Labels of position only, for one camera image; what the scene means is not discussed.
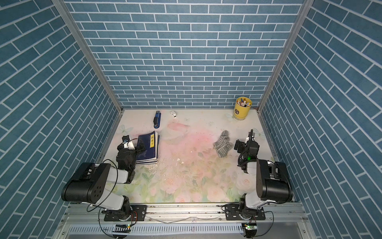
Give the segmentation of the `grey striped cleaning cloth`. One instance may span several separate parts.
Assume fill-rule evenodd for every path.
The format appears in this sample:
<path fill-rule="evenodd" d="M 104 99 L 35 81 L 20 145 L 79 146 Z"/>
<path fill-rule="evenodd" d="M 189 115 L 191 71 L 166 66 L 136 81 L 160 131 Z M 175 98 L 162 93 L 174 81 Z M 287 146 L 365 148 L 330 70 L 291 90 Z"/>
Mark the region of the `grey striped cleaning cloth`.
<path fill-rule="evenodd" d="M 224 158 L 227 156 L 228 152 L 234 148 L 233 143 L 230 142 L 229 132 L 224 130 L 219 139 L 213 143 L 213 148 L 219 158 Z"/>

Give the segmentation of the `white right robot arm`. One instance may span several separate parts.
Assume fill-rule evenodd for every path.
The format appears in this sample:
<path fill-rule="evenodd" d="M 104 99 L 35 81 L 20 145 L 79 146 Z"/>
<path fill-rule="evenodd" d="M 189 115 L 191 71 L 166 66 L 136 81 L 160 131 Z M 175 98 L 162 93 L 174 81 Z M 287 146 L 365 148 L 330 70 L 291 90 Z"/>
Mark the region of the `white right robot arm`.
<path fill-rule="evenodd" d="M 239 153 L 238 167 L 255 180 L 255 190 L 243 194 L 240 199 L 238 213 L 241 218 L 257 219 L 266 204 L 292 201 L 293 191 L 285 163 L 259 159 L 260 145 L 252 139 L 237 140 L 234 149 Z"/>

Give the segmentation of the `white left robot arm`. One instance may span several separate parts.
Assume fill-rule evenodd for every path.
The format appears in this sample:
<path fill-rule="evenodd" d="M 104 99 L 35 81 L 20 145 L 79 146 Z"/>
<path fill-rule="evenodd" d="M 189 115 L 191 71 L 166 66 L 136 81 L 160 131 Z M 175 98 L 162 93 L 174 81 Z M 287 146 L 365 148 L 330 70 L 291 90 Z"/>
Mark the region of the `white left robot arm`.
<path fill-rule="evenodd" d="M 101 164 L 82 163 L 61 192 L 63 201 L 87 203 L 93 205 L 88 212 L 101 208 L 106 222 L 144 221 L 146 205 L 132 206 L 127 196 L 113 193 L 106 189 L 108 182 L 115 188 L 118 184 L 130 184 L 135 175 L 137 155 L 145 150 L 142 142 L 132 147 L 130 142 L 121 143 L 118 147 L 117 163 L 106 159 Z"/>

